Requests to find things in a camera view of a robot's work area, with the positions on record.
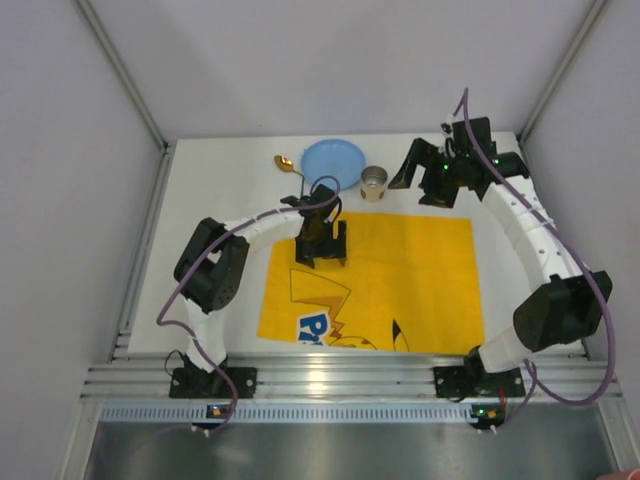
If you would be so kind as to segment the metal cup with paper sleeve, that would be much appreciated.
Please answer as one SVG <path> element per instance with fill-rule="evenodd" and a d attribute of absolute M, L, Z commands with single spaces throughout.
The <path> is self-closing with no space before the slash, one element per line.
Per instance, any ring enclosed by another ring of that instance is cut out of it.
<path fill-rule="evenodd" d="M 360 176 L 360 195 L 368 202 L 381 201 L 387 189 L 388 173 L 380 166 L 364 168 Z"/>

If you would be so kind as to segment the yellow Pikachu placemat cloth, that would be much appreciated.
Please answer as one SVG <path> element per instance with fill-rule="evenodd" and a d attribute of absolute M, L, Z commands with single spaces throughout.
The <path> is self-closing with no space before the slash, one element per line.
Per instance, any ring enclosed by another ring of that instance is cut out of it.
<path fill-rule="evenodd" d="M 271 252 L 257 334 L 364 350 L 464 355 L 485 340 L 467 219 L 343 214 L 347 257 L 307 267 Z"/>

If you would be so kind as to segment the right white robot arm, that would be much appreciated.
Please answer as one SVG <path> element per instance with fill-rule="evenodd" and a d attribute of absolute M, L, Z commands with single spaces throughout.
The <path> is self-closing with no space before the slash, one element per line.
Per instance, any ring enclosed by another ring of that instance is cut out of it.
<path fill-rule="evenodd" d="M 511 325 L 464 358 L 466 390 L 483 392 L 532 354 L 595 334 L 612 281 L 606 272 L 579 264 L 554 235 L 529 169 L 518 153 L 497 151 L 488 118 L 446 123 L 442 130 L 441 146 L 412 141 L 390 188 L 409 188 L 422 168 L 422 205 L 452 208 L 460 189 L 475 193 L 502 227 L 531 290 Z"/>

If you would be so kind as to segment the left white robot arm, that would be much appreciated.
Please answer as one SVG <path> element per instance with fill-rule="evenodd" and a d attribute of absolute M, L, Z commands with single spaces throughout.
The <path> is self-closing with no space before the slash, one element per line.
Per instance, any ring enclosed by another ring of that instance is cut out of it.
<path fill-rule="evenodd" d="M 280 241 L 295 241 L 295 262 L 313 269 L 318 259 L 346 262 L 346 223 L 339 184 L 320 183 L 308 195 L 288 196 L 271 210 L 236 221 L 210 217 L 196 226 L 174 267 L 178 286 L 170 299 L 184 301 L 187 319 L 165 320 L 164 307 L 156 323 L 183 328 L 189 343 L 189 364 L 208 374 L 227 359 L 224 345 L 226 310 L 239 291 L 248 258 Z"/>

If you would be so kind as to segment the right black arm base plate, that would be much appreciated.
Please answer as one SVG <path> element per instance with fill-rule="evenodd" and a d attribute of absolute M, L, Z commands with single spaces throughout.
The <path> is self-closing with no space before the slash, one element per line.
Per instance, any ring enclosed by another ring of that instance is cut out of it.
<path fill-rule="evenodd" d="M 526 395 L 519 368 L 488 374 L 473 379 L 463 366 L 433 368 L 436 397 L 460 402 L 467 398 L 493 398 L 505 394 L 507 398 Z"/>

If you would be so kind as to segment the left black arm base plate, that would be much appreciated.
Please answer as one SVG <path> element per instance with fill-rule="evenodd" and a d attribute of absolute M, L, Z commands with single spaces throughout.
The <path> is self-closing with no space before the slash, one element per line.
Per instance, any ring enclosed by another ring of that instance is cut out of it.
<path fill-rule="evenodd" d="M 258 370 L 252 367 L 229 367 L 225 373 L 235 385 L 239 399 L 254 397 Z M 177 368 L 172 373 L 169 397 L 173 399 L 231 399 L 229 383 L 218 373 L 201 369 Z"/>

